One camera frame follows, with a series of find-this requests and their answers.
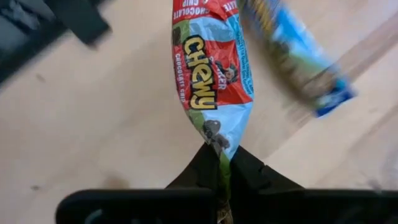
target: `blue wrapper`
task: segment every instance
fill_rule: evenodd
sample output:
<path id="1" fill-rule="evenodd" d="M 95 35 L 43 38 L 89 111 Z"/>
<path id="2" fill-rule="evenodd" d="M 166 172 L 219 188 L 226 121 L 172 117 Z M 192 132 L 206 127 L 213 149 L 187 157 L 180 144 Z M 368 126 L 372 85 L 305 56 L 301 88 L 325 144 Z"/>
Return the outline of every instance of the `blue wrapper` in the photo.
<path id="1" fill-rule="evenodd" d="M 327 59 L 280 0 L 242 0 L 241 6 L 283 76 L 308 99 L 318 116 L 354 97 L 340 68 Z"/>

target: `granola bar wrapper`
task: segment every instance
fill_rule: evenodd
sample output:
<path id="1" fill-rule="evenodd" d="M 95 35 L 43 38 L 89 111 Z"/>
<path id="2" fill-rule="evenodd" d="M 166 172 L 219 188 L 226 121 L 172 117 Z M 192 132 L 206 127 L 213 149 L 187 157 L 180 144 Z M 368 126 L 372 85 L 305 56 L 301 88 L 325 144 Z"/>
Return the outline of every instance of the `granola bar wrapper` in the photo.
<path id="1" fill-rule="evenodd" d="M 283 78 L 315 108 L 329 113 L 354 93 L 341 70 L 280 0 L 241 0 L 239 7 L 264 40 Z"/>
<path id="2" fill-rule="evenodd" d="M 174 0 L 172 24 L 181 104 L 205 141 L 231 160 L 254 96 L 236 1 Z"/>

